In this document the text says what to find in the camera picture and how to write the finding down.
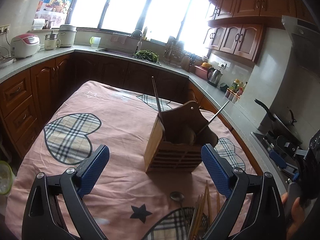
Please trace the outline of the person's right hand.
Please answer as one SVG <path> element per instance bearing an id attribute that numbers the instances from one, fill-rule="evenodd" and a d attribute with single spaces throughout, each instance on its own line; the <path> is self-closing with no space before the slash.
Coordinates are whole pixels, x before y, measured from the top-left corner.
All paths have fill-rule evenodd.
<path id="1" fill-rule="evenodd" d="M 304 222 L 305 213 L 303 208 L 300 206 L 300 198 L 296 198 L 291 208 L 292 223 L 287 229 L 286 239 L 291 239 L 296 231 Z"/>

